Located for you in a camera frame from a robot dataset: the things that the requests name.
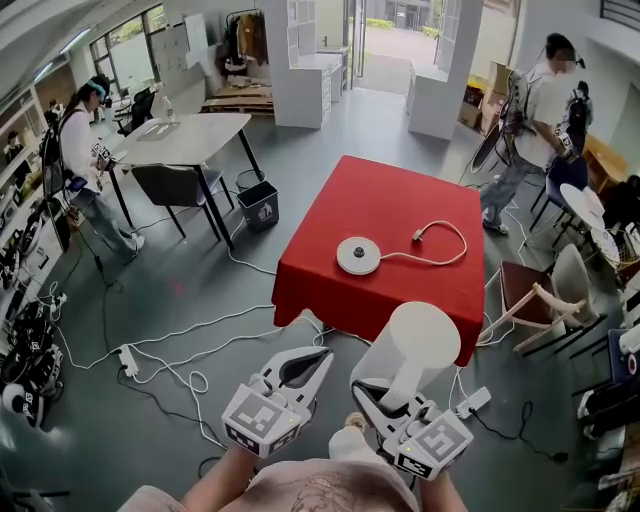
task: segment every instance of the power strip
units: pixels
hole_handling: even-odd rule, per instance
[[[469,416],[471,416],[471,409],[474,411],[478,411],[480,407],[489,403],[491,400],[491,394],[486,387],[481,387],[478,391],[476,391],[473,395],[467,398],[464,402],[461,402],[458,407],[456,407],[456,411],[458,412],[458,416],[461,419],[466,420]]]
[[[124,367],[124,374],[127,377],[138,375],[138,365],[136,364],[129,345],[122,345],[116,352],[120,358],[120,364]]]

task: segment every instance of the power cord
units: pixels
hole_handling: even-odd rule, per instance
[[[520,413],[522,423],[520,424],[520,429],[518,430],[518,434],[515,436],[509,436],[507,434],[503,434],[502,432],[489,427],[484,421],[482,421],[480,416],[478,416],[478,413],[476,412],[475,409],[471,408],[469,409],[469,411],[471,412],[471,414],[473,414],[473,416],[480,422],[480,424],[485,429],[487,429],[489,432],[492,432],[500,436],[502,439],[506,441],[520,440],[524,444],[526,444],[529,448],[531,448],[531,450],[537,455],[543,455],[547,457],[550,461],[557,462],[558,464],[564,464],[569,460],[569,454],[567,452],[558,452],[551,455],[545,451],[538,450],[531,441],[529,441],[528,439],[525,439],[524,429],[526,428],[529,419],[531,419],[531,416],[533,415],[533,402],[531,400],[527,400],[524,404],[522,404],[522,411]]]

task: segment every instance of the pavement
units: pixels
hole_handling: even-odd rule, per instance
[[[405,29],[367,27],[365,35],[364,76],[356,87],[406,94],[410,63],[433,64],[436,40],[422,32]]]

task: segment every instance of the white cabinet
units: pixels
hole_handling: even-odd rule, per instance
[[[340,99],[341,56],[316,53],[314,0],[263,4],[276,124],[322,128]]]

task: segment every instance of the door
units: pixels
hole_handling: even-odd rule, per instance
[[[364,37],[367,19],[365,0],[353,0],[353,28],[351,40],[351,88],[356,78],[364,74]]]

